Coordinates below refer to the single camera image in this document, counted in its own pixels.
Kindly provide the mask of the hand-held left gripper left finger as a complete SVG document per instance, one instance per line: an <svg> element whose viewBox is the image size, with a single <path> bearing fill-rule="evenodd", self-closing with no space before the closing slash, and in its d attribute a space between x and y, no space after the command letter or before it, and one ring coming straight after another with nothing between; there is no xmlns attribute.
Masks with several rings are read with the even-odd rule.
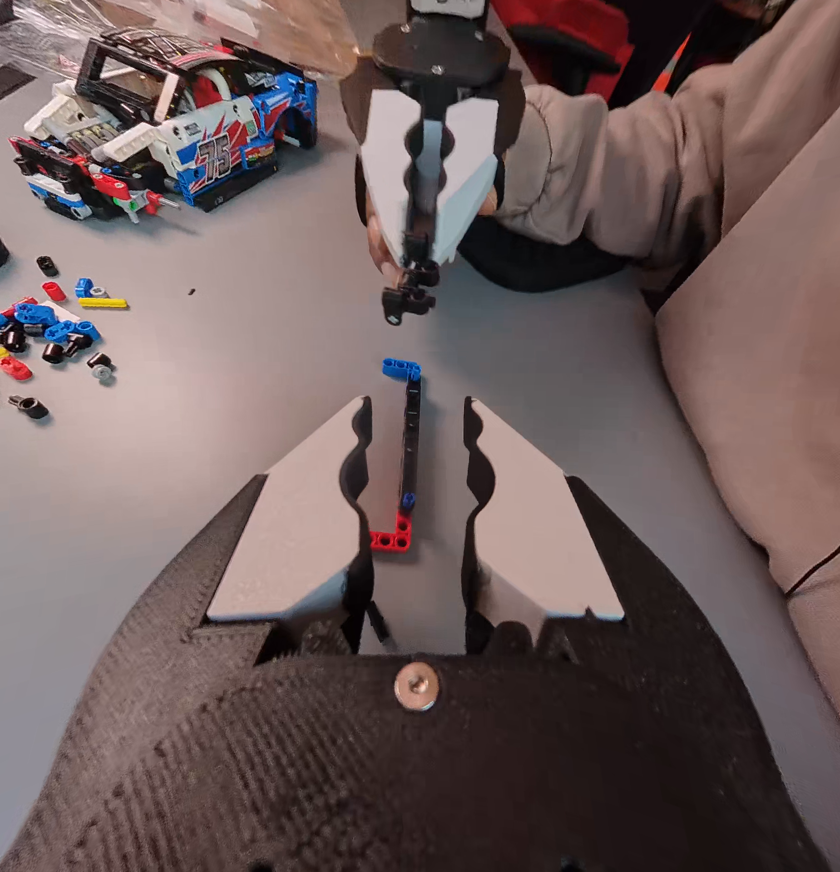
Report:
<svg viewBox="0 0 840 872"><path fill-rule="evenodd" d="M275 621L298 645L311 624L330 621L358 652L374 594L371 531L358 504L371 440L371 398L358 396L268 469L209 622Z"/></svg>

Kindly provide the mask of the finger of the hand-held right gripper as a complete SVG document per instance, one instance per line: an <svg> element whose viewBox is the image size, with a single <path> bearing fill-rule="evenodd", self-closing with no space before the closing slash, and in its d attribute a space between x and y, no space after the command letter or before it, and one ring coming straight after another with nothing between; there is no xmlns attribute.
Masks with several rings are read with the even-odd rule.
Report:
<svg viewBox="0 0 840 872"><path fill-rule="evenodd" d="M400 90L371 91L365 138L359 150L359 213L366 223L371 197L382 236L401 266L405 233L427 233L424 184L416 148L424 145L421 105Z"/></svg>
<svg viewBox="0 0 840 872"><path fill-rule="evenodd" d="M453 260L458 244L493 187L498 159L493 153L499 105L493 99L465 99L447 108L441 158L444 181L436 194L430 258Z"/></svg>

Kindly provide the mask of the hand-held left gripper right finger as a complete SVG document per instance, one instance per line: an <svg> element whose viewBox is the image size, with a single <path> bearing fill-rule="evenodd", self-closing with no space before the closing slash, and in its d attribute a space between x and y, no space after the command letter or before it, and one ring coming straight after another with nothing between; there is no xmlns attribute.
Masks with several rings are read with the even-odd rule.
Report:
<svg viewBox="0 0 840 872"><path fill-rule="evenodd" d="M621 622L625 610L565 472L481 400L464 402L467 485L476 507L462 562L465 648L518 624L530 646L552 619Z"/></svg>

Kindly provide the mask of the small black lego connector assembly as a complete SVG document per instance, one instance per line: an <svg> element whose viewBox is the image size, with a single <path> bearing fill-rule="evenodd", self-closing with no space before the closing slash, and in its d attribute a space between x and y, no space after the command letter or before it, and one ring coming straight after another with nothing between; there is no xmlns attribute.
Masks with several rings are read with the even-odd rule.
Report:
<svg viewBox="0 0 840 872"><path fill-rule="evenodd" d="M401 272L395 287L382 290L382 310L388 324L398 326L407 314L425 315L436 305L430 293L439 283L439 265L431 259L428 233L405 233Z"/></svg>

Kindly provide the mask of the black lego beam assembly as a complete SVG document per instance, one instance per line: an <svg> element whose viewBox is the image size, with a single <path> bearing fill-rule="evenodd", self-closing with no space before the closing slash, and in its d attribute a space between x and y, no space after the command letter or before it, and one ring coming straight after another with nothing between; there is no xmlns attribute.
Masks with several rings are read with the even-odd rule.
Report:
<svg viewBox="0 0 840 872"><path fill-rule="evenodd" d="M379 553L406 553L411 545L416 505L417 458L422 406L422 368L416 362L385 357L382 374L405 384L404 428L399 499L392 532L372 531L371 549Z"/></svg>

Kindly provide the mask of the lego race car model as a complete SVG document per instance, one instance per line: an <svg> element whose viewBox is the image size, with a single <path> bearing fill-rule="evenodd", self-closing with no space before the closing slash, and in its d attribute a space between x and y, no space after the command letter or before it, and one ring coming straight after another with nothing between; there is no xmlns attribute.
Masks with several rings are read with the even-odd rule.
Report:
<svg viewBox="0 0 840 872"><path fill-rule="evenodd" d="M281 143L316 146L318 85L229 38L124 27L90 38L75 79L11 137L33 196L81 222L210 212L277 172Z"/></svg>

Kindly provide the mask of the pile of mixed lego parts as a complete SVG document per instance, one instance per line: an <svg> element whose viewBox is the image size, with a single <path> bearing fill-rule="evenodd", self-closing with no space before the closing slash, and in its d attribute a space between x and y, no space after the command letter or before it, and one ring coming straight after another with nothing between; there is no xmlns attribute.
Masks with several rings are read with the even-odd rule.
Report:
<svg viewBox="0 0 840 872"><path fill-rule="evenodd" d="M77 363L100 386L114 386L119 367L104 350L102 331L84 314L129 311L130 303L89 277L79 278L69 297L54 280L53 262L43 257L38 263L49 277L41 286L44 299L23 297L0 309L0 373L21 387L35 378L32 365L60 372Z"/></svg>

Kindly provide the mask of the person's right hand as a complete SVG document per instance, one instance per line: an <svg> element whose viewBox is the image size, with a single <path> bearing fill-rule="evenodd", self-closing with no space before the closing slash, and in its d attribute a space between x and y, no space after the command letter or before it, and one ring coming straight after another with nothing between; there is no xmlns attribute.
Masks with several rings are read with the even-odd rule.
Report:
<svg viewBox="0 0 840 872"><path fill-rule="evenodd" d="M482 203L478 216L491 216L497 210L499 195L495 188L491 188ZM386 244L380 227L380 222L368 193L365 194L365 212L367 218L368 244L371 258L375 267L381 272L388 287L395 288L401 281L404 270L395 260Z"/></svg>

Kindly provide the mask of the red chair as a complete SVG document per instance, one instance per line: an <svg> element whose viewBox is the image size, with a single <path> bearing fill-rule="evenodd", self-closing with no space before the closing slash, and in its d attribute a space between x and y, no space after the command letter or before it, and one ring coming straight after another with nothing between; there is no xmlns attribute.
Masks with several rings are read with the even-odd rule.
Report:
<svg viewBox="0 0 840 872"><path fill-rule="evenodd" d="M629 21L602 1L492 1L538 84L609 100L632 56Z"/></svg>

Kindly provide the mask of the orange traffic cone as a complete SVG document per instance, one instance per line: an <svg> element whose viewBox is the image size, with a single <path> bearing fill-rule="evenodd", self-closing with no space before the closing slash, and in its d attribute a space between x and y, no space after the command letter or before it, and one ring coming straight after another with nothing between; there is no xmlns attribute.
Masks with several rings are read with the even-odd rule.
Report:
<svg viewBox="0 0 840 872"><path fill-rule="evenodd" d="M668 89L670 81L672 80L674 72L676 70L676 66L680 62L681 56L685 48L687 47L690 37L691 33L688 33L687 37L680 44L671 60L668 62L666 67L662 70L662 72L655 80L652 88L654 92L664 93Z"/></svg>

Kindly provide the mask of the clear plastic bag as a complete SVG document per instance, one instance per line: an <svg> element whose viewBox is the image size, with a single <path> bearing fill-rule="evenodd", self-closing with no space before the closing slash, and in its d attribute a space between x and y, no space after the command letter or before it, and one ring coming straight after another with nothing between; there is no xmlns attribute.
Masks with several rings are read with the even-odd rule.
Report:
<svg viewBox="0 0 840 872"><path fill-rule="evenodd" d="M0 58L34 75L75 78L90 38L158 28L204 43L229 38L330 76L359 52L340 2L0 1Z"/></svg>

